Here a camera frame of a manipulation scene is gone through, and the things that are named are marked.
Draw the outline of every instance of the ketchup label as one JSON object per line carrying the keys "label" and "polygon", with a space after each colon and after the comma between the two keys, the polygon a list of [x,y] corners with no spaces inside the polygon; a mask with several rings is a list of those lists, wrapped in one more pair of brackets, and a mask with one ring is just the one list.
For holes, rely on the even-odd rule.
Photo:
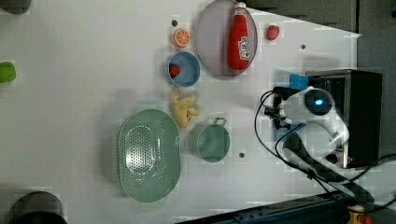
{"label": "ketchup label", "polygon": [[241,41],[238,41],[238,48],[239,48],[239,58],[241,60],[248,60],[250,50],[249,50],[249,46],[248,46],[248,37],[247,36],[241,37]]}

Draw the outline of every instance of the round plate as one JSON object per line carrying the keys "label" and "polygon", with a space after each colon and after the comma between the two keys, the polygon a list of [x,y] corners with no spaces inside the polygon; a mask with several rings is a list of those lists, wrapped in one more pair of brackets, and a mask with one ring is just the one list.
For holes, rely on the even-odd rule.
{"label": "round plate", "polygon": [[[233,70],[227,64],[228,37],[233,21],[233,12],[237,2],[217,0],[211,3],[201,14],[195,33],[198,54],[213,75],[235,76],[244,70]],[[250,13],[247,12],[247,31],[249,35],[249,65],[257,50],[257,29]]]}

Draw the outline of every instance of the blue bowl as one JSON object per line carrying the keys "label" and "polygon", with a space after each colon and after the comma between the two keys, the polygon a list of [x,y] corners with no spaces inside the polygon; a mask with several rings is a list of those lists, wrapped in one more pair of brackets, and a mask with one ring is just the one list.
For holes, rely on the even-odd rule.
{"label": "blue bowl", "polygon": [[[174,78],[171,78],[169,74],[170,64],[175,64],[180,67],[180,73]],[[178,52],[169,57],[165,63],[164,69],[165,77],[168,82],[179,87],[190,87],[194,85],[201,74],[201,68],[197,58],[186,51]]]}

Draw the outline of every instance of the green mug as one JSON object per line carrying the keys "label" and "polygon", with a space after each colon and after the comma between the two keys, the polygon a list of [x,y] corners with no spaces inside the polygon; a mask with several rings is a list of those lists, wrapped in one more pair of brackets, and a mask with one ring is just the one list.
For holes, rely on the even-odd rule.
{"label": "green mug", "polygon": [[0,63],[0,83],[10,82],[15,79],[17,72],[12,63]]}
{"label": "green mug", "polygon": [[188,144],[195,156],[204,161],[218,162],[227,155],[231,139],[224,128],[226,122],[227,119],[217,118],[211,124],[198,124],[191,130]]}

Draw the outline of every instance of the blue light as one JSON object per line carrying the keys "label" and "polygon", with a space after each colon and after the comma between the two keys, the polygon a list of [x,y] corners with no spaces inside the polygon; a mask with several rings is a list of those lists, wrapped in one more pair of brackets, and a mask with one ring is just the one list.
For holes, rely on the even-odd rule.
{"label": "blue light", "polygon": [[315,105],[323,105],[323,100],[316,100]]}

